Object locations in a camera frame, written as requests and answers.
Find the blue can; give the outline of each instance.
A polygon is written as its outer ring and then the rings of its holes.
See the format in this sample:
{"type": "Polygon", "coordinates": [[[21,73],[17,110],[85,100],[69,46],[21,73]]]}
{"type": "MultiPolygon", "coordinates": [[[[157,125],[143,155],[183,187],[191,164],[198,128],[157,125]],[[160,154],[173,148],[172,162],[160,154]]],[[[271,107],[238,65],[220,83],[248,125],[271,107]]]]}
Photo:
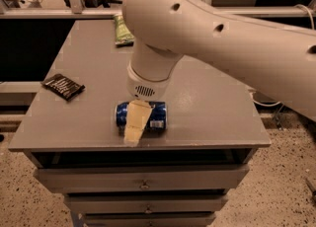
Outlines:
{"type": "MultiPolygon", "coordinates": [[[[121,103],[116,108],[117,127],[124,129],[129,102],[121,103]]],[[[167,108],[165,102],[149,102],[152,107],[150,118],[147,121],[145,130],[165,130],[167,128],[167,108]]]]}

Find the table top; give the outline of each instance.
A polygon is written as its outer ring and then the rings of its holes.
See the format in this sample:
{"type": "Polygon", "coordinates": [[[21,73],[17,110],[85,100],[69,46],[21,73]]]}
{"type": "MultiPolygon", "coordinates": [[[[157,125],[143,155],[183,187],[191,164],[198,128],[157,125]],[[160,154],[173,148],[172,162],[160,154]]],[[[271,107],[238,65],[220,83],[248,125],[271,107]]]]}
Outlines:
{"type": "Polygon", "coordinates": [[[144,133],[127,147],[115,123],[116,106],[132,101],[126,67],[132,47],[116,47],[112,20],[77,21],[47,77],[61,73],[86,90],[70,103],[40,88],[11,151],[105,151],[259,148],[269,136],[246,86],[185,56],[176,66],[166,102],[168,128],[144,133]]]}

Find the drawer handle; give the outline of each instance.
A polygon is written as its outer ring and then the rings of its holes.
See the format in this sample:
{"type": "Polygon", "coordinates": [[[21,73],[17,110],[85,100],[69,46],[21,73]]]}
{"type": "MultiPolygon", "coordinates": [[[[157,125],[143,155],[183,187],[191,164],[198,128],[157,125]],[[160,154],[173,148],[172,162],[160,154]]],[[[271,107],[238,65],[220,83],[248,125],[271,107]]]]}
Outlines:
{"type": "Polygon", "coordinates": [[[147,205],[147,208],[145,210],[145,214],[151,214],[152,213],[152,210],[150,209],[150,206],[147,205]]]}
{"type": "Polygon", "coordinates": [[[139,188],[140,188],[141,190],[149,190],[149,189],[150,189],[150,186],[149,186],[149,184],[147,183],[147,181],[142,181],[142,185],[140,185],[139,188]]]}

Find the green package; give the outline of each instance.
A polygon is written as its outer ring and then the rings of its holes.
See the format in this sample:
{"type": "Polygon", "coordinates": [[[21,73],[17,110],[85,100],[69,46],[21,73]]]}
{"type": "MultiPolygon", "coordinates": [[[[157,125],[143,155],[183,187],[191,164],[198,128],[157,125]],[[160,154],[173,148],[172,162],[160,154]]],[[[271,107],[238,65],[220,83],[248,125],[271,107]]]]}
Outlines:
{"type": "Polygon", "coordinates": [[[121,14],[114,16],[116,21],[116,45],[131,45],[134,43],[134,36],[128,30],[121,14]]]}

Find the terrazzo floor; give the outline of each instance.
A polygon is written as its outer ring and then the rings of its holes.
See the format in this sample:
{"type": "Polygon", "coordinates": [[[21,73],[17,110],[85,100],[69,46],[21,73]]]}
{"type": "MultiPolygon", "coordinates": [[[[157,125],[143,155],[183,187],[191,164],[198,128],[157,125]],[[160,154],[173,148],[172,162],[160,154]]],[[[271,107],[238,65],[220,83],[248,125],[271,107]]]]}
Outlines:
{"type": "MultiPolygon", "coordinates": [[[[316,204],[305,178],[316,178],[315,124],[285,111],[284,130],[278,130],[269,113],[261,116],[272,145],[255,154],[249,163],[250,172],[237,189],[228,193],[229,200],[216,212],[211,227],[314,227],[316,204]]],[[[8,151],[14,132],[3,134],[0,226],[73,226],[62,196],[50,193],[33,178],[35,167],[24,154],[8,151]]]]}

